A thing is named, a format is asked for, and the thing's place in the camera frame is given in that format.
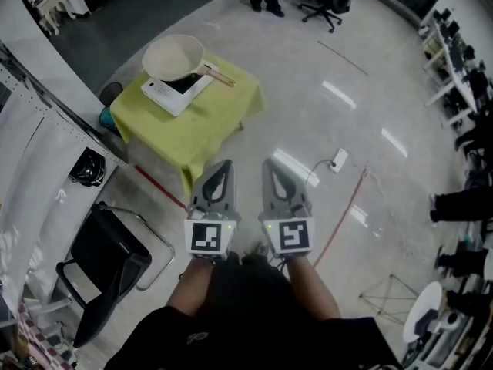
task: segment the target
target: electrical outlet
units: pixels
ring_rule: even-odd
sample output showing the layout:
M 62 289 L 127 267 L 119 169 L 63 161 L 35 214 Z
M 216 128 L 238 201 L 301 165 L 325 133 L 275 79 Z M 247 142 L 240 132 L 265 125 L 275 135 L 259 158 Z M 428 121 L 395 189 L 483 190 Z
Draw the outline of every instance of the electrical outlet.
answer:
M 346 159 L 347 159 L 347 152 L 342 148 L 340 148 L 340 150 L 337 151 L 336 157 L 334 157 L 334 161 L 330 165 L 330 169 L 335 173 L 339 173 L 340 169 L 346 162 Z

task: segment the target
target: shelf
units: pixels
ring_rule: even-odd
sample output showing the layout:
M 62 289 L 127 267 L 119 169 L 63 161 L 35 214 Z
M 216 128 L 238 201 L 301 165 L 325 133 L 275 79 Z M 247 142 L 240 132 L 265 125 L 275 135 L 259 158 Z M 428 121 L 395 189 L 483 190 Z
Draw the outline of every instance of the shelf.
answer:
M 0 230 L 19 178 L 18 165 L 42 115 L 11 94 L 0 113 Z
M 42 305 L 49 303 L 58 279 L 56 264 L 67 257 L 89 209 L 115 168 L 114 162 L 106 160 L 106 175 L 99 187 L 84 187 L 67 178 L 55 195 L 35 243 L 26 277 L 26 284 Z
M 36 256 L 35 243 L 53 200 L 85 148 L 69 132 L 44 119 L 18 163 L 17 185 L 5 205 L 0 230 L 2 296 L 13 314 L 17 312 L 29 261 Z

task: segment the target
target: yellow tablecloth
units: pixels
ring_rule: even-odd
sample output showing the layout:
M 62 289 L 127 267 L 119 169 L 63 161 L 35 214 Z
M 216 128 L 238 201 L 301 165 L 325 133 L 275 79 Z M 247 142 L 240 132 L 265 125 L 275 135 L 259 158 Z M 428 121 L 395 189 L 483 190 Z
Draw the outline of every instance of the yellow tablecloth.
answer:
M 241 119 L 264 108 L 262 89 L 255 77 L 215 55 L 206 53 L 205 59 L 234 79 L 236 86 L 230 88 L 213 80 L 175 118 L 143 94 L 140 86 L 149 74 L 142 71 L 110 108 L 126 143 L 135 135 L 164 160 L 181 169 L 185 193 L 191 191 L 206 161 L 216 155 Z

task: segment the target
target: human arm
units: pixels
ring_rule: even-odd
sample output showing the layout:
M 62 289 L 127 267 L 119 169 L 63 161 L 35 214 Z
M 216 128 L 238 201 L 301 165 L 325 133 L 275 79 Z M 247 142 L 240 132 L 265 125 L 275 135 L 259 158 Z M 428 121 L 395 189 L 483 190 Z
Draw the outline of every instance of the human arm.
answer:
M 212 272 L 213 265 L 209 261 L 193 258 L 166 305 L 194 316 L 206 300 Z
M 287 271 L 296 299 L 317 320 L 341 318 L 334 297 L 306 257 L 288 261 Z

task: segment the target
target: white floor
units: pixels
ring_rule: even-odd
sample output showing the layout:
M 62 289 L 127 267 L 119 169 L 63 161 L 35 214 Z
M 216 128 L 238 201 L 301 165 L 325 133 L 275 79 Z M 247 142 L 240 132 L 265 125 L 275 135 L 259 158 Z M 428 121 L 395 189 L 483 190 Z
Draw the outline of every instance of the white floor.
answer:
M 368 169 L 354 208 L 318 271 L 344 316 L 374 315 L 358 298 L 364 289 L 396 274 L 419 291 L 436 277 L 432 264 L 438 246 L 454 247 L 463 226 L 433 228 L 428 195 L 461 189 L 463 156 L 453 150 L 451 129 L 441 127 L 441 109 L 424 107 L 434 88 L 421 68 L 425 63 L 421 40 L 405 20 L 376 0 L 353 0 L 343 24 L 329 34 L 323 19 L 302 23 L 306 13 L 294 4 L 283 1 L 286 18 L 280 19 L 267 12 L 256 14 L 238 0 L 220 0 L 166 33 L 196 36 L 211 52 L 255 75 L 266 95 L 267 109 L 245 119 L 245 130 L 232 134 L 216 156 L 236 165 L 237 209 L 243 217 L 236 237 L 238 251 L 262 237 L 257 221 L 262 207 L 260 166 L 274 150 L 289 153 L 309 168 L 334 157 L 339 148 L 350 153 L 342 171 L 335 174 L 320 165 L 315 172 L 320 183 L 308 186 L 317 227 L 312 261 L 333 233 L 362 171 Z M 113 79 L 128 83 L 140 70 L 142 53 Z M 341 99 L 336 93 L 345 96 Z M 382 130 L 399 144 L 393 145 Z M 187 202 L 171 166 L 138 142 L 130 149 L 133 162 Z M 176 259 L 149 291 L 132 291 L 99 337 L 79 351 L 88 368 L 104 366 L 139 320 L 166 303 L 189 261 L 183 245 L 185 213 L 135 170 L 117 171 L 102 197 L 140 212 L 173 242 Z M 378 322 L 400 358 L 405 350 L 401 326 Z

